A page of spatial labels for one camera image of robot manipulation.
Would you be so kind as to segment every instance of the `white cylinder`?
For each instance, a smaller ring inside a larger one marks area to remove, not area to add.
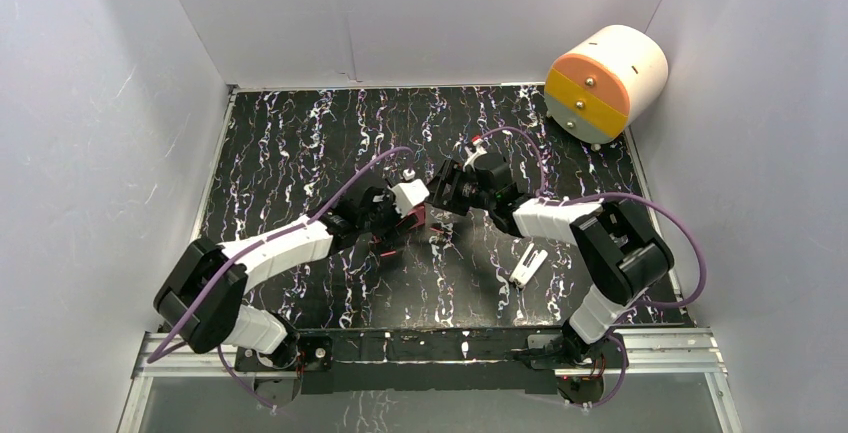
[[[623,25],[601,29],[559,57],[548,73],[550,116],[589,143],[616,138],[659,96],[668,80],[662,49]]]

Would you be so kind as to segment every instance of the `white arm link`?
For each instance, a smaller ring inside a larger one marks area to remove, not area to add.
[[[522,236],[574,244],[576,240],[571,232],[571,223],[600,208],[600,202],[558,206],[550,200],[536,198],[521,205],[513,213],[513,218]],[[641,294],[635,295],[634,301],[639,296]],[[583,303],[568,319],[568,323],[583,341],[592,344],[606,334],[632,303],[633,301],[627,305],[619,305],[604,296],[597,286],[592,285],[589,293],[583,298]]]
[[[288,336],[286,328],[274,318],[274,315],[252,306],[242,305],[236,319],[236,326],[223,343],[271,354],[286,336]]]
[[[263,233],[245,240],[222,243],[224,254],[232,258],[233,255],[244,249],[245,246],[260,238],[268,236],[288,228],[295,223],[307,220],[301,216],[292,223],[274,231]],[[327,227],[320,221],[316,221],[304,228],[293,231],[283,238],[266,243],[259,248],[246,254],[239,263],[247,267],[247,286],[245,292],[250,291],[259,283],[278,275],[289,268],[303,263],[326,258],[330,253],[333,236],[327,232]]]

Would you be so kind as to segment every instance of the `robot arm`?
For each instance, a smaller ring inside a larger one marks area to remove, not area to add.
[[[497,228],[516,237],[540,237],[576,244],[594,285],[562,327],[562,337],[544,348],[563,362],[577,364],[603,343],[611,326],[674,260],[668,247],[636,205],[605,202],[563,206],[522,192],[502,157],[487,154],[479,139],[464,165],[446,160],[426,186],[404,172],[403,183],[387,184],[376,174],[360,178],[316,221],[307,213],[283,228],[257,237],[214,244],[192,242],[156,295],[154,307],[174,325],[209,279],[236,252],[245,254],[209,291],[180,336],[196,353],[221,344],[254,349],[277,366],[298,354],[297,330],[282,316],[242,305],[242,296],[259,283],[296,265],[353,246],[364,233],[387,238],[417,223],[424,201],[460,215],[486,210]],[[284,238],[283,230],[292,230]]]
[[[405,178],[412,180],[411,172]],[[299,264],[326,258],[356,243],[364,233],[395,234],[429,194],[421,180],[390,186],[365,175],[317,221],[309,215],[276,230],[233,242],[193,241],[159,290],[154,307],[173,325],[185,314],[209,278],[235,253],[262,243],[244,255],[219,281],[180,331],[196,353],[221,344],[254,349],[278,366],[297,356],[297,330],[282,316],[242,305],[245,292]],[[279,241],[268,241],[293,230]]]
[[[476,138],[466,151],[462,166],[445,161],[428,185],[428,201],[463,215],[470,207],[485,209],[498,229],[513,236],[577,245],[594,284],[563,325],[561,341],[540,353],[559,351],[563,361],[581,362],[633,302],[674,266],[671,251],[631,202],[563,206],[530,198],[513,181],[504,158],[487,154]]]

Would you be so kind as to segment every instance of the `black marble surface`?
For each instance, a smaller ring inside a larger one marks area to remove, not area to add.
[[[450,87],[238,93],[208,198],[202,233],[231,241],[291,222],[328,199],[355,171],[394,146],[415,150],[419,177],[459,158],[470,137],[497,126],[526,129],[548,169],[548,194],[639,194],[623,137],[593,152],[545,119],[535,86]],[[539,184],[531,150],[496,136],[529,191]],[[384,162],[396,178],[402,159]],[[399,253],[381,257],[366,238],[339,255],[259,285],[250,304],[287,316],[299,328],[485,327],[559,324],[591,285],[577,248],[533,240],[548,260],[524,290],[507,278],[531,240],[498,231],[480,211],[468,217],[428,207],[424,228]],[[670,301],[666,279],[649,292]],[[679,311],[640,309],[632,323],[687,323]]]

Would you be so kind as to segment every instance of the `white panel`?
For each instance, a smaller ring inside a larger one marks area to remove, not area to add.
[[[660,0],[341,0],[357,78],[383,84],[544,81],[610,24],[644,31]]]
[[[243,87],[543,81],[600,28],[644,30],[659,3],[181,1],[224,79]]]
[[[746,431],[848,420],[846,5],[664,0],[648,29],[671,73],[634,136],[651,192],[704,243],[695,314]],[[688,247],[664,231],[691,291]]]
[[[180,1],[227,83],[345,86],[353,75],[336,0]]]
[[[0,0],[0,418],[115,431],[226,87],[177,0]]]

